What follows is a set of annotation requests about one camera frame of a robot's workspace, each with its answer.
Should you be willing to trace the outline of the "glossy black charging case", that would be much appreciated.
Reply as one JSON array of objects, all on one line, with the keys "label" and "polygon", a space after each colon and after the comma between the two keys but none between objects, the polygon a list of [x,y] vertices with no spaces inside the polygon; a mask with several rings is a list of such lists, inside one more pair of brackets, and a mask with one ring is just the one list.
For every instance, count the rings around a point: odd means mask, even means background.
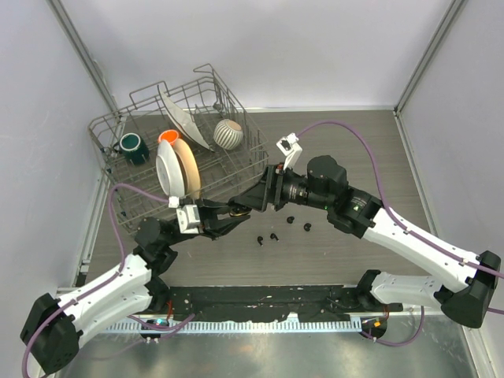
[{"label": "glossy black charging case", "polygon": [[229,210],[231,217],[243,217],[249,215],[251,209],[246,206],[234,206]]}]

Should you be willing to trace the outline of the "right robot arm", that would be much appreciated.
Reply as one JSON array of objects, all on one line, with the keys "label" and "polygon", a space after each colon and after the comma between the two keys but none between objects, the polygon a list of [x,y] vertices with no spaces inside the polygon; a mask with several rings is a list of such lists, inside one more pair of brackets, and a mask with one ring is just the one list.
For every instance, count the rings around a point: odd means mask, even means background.
[{"label": "right robot arm", "polygon": [[280,210],[289,202],[326,211],[337,230],[388,248],[426,272],[367,271],[355,292],[363,310],[401,302],[439,309],[469,328],[482,326],[498,283],[498,255],[458,248],[411,224],[379,198],[350,186],[345,168],[328,155],[312,158],[305,175],[270,165],[255,185],[230,200],[232,206],[259,212],[267,206]]}]

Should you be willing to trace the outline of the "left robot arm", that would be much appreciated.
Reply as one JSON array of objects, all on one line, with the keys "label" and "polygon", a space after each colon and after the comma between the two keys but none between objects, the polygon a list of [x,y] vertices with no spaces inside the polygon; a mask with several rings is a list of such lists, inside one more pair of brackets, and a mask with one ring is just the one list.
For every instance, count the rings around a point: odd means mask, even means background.
[{"label": "left robot arm", "polygon": [[173,219],[141,221],[135,249],[127,254],[124,245],[119,245],[118,265],[59,298],[45,293],[34,301],[20,332],[25,345],[22,376],[29,375],[30,359],[43,376],[49,376],[117,321],[145,310],[161,313],[168,303],[169,288],[160,275],[176,259],[172,246],[197,236],[218,239],[249,217],[247,206],[199,199],[183,200]]}]

